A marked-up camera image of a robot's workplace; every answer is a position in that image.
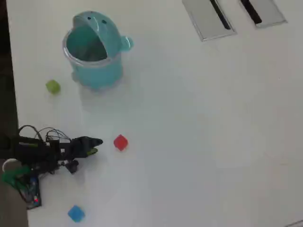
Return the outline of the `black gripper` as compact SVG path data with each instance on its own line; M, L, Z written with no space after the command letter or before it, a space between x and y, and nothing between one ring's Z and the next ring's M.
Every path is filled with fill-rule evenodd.
M102 139L78 137L71 141L70 154L73 158L86 158L98 152L95 146L103 144Z

